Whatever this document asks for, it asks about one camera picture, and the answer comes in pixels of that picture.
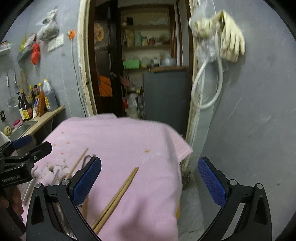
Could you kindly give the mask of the metal wire peeler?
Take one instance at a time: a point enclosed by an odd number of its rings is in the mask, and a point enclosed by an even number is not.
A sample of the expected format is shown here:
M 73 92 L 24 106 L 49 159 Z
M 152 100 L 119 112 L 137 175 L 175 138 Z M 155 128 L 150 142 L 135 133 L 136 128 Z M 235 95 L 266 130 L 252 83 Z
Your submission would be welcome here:
M 91 155 L 86 155 L 83 159 L 83 162 L 82 162 L 82 168 L 84 168 L 87 163 L 91 160 L 92 156 Z

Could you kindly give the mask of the white perforated utensil holder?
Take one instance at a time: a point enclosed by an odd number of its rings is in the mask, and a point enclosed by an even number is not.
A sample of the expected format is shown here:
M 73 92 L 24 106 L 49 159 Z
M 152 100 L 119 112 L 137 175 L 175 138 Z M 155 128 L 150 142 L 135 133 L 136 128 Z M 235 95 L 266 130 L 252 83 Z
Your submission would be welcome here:
M 28 200 L 30 199 L 34 186 L 36 183 L 36 178 L 32 178 L 29 182 L 20 184 L 18 186 L 20 193 L 21 193 L 21 200 L 23 205 L 27 205 Z

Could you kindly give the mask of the wooden chopstick with purple band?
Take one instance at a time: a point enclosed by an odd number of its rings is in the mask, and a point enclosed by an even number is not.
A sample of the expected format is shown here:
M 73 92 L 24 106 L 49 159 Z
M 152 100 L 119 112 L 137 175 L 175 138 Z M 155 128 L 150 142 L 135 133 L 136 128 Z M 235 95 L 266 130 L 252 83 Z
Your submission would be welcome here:
M 132 183 L 135 175 L 137 174 L 138 170 L 139 170 L 138 167 L 135 167 L 133 169 L 133 171 L 130 173 L 130 175 L 125 180 L 125 182 L 123 183 L 123 185 L 116 192 L 116 194 L 114 195 L 114 197 L 112 197 L 112 199 L 107 204 L 107 206 L 105 207 L 105 209 L 103 209 L 103 211 L 100 213 L 100 215 L 98 216 L 98 218 L 96 219 L 96 221 L 91 226 L 91 228 L 93 229 L 93 231 L 96 234 L 99 234 L 99 232 L 101 231 L 101 229 L 103 228 L 103 226 L 106 224 L 106 222 L 108 221 L 108 219 L 111 217 L 111 215 L 114 212 L 114 210 L 117 208 L 120 200 L 122 199 L 122 197 L 124 196 L 124 194 L 128 190 L 128 188 L 131 185 L 131 183 Z

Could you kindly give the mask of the steel kitchen sink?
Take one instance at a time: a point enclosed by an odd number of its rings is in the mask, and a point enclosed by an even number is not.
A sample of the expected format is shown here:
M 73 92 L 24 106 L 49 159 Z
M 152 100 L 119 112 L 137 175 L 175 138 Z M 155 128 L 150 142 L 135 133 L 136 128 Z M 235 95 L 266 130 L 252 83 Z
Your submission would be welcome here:
M 11 134 L 9 135 L 10 141 L 15 141 L 21 138 L 26 131 L 28 131 L 32 126 L 37 123 L 36 120 L 26 121 L 21 123 L 17 128 L 13 129 Z

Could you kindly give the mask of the yellow sponge ball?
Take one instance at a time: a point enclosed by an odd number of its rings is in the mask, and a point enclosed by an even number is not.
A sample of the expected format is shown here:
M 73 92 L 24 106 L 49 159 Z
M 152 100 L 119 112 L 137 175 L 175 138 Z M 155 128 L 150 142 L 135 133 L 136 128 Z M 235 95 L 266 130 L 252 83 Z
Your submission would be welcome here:
M 4 134 L 8 137 L 11 135 L 11 128 L 9 126 L 4 127 Z

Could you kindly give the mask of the orange-brown sauce bottle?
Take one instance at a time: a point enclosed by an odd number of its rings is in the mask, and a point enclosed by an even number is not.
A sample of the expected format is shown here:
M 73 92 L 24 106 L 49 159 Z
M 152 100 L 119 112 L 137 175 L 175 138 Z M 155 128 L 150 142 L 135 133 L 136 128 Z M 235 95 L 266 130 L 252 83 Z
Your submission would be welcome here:
M 38 106 L 37 106 L 37 115 L 39 117 L 41 117 L 45 112 L 45 95 L 44 95 L 44 91 L 42 90 L 39 93 L 39 97 L 38 97 Z

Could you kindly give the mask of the dark soy sauce bottle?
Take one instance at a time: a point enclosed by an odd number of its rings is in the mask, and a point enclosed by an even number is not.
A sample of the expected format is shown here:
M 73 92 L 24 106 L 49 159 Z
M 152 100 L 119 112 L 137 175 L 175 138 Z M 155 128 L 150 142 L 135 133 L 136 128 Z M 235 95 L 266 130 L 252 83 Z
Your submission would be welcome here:
M 23 89 L 20 90 L 23 99 L 23 115 L 27 121 L 33 118 L 33 109 L 31 104 L 27 101 L 25 92 Z

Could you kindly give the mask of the large clear vinegar jug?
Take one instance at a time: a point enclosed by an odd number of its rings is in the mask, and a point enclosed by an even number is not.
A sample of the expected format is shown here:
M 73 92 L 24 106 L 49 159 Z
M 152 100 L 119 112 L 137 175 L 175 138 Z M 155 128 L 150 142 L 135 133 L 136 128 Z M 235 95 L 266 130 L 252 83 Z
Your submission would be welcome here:
M 56 101 L 55 92 L 53 91 L 51 85 L 48 82 L 48 79 L 44 79 L 43 82 L 43 92 L 45 96 L 46 108 L 49 112 L 53 112 L 58 108 Z

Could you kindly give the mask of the red plastic bag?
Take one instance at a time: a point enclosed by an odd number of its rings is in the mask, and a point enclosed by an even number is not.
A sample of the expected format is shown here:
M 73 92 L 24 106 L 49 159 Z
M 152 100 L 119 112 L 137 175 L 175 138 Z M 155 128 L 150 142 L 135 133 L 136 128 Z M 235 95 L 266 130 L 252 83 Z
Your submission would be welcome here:
M 32 54 L 31 54 L 31 62 L 33 65 L 37 65 L 39 63 L 41 57 L 40 53 L 40 44 L 34 43 L 32 45 Z

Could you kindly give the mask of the pink floral table cloth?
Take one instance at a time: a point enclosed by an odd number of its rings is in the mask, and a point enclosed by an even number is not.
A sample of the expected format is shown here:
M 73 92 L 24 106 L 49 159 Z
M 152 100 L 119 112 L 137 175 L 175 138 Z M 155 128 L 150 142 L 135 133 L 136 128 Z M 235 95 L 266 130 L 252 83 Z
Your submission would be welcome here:
M 87 221 L 93 224 L 135 167 L 139 170 L 99 237 L 102 240 L 177 240 L 181 198 L 180 162 L 192 149 L 170 126 L 100 114 L 69 118 L 46 138 L 51 154 L 32 174 L 49 185 L 65 176 L 80 155 L 97 156 L 101 172 L 89 193 Z

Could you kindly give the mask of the clear bag of dried goods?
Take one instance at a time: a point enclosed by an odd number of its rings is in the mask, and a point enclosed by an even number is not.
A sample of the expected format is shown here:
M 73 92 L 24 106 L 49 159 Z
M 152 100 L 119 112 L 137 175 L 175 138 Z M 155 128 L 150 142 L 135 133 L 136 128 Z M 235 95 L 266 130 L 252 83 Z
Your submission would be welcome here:
M 49 11 L 43 19 L 43 26 L 37 32 L 37 38 L 41 41 L 51 40 L 59 35 L 59 28 L 56 22 L 57 8 Z

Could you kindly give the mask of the green box on shelf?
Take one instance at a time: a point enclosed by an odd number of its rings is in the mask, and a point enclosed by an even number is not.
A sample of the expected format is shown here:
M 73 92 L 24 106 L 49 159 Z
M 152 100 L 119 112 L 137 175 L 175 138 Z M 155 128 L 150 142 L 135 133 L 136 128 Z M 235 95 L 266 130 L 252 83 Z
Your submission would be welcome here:
M 125 60 L 125 61 L 123 61 L 123 68 L 126 70 L 139 69 L 140 68 L 140 60 Z

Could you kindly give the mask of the grey cabinet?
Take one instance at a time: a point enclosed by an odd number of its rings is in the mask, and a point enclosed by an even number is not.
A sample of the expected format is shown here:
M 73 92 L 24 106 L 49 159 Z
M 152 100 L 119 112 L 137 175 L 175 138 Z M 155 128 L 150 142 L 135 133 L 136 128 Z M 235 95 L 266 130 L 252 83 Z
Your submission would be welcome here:
M 144 116 L 186 135 L 191 97 L 187 69 L 144 73 Z

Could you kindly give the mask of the yellow rubber gloves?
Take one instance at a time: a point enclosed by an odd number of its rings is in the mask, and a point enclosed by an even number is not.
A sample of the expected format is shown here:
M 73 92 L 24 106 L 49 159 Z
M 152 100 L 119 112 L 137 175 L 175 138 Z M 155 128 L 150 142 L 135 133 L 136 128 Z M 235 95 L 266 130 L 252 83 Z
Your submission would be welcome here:
M 226 61 L 236 63 L 239 55 L 245 54 L 245 39 L 241 28 L 236 24 L 227 11 L 221 9 L 211 18 L 200 18 L 194 23 L 197 35 L 208 38 L 219 32 L 221 47 L 220 57 Z

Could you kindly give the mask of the white wall rack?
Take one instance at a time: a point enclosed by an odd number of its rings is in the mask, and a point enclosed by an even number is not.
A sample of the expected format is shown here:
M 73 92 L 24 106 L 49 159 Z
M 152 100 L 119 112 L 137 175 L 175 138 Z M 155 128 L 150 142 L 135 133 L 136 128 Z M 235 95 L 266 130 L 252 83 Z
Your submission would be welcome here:
M 10 52 L 11 49 L 11 43 L 10 42 L 4 42 L 1 43 L 0 45 L 0 55 L 5 55 L 8 54 L 8 52 Z

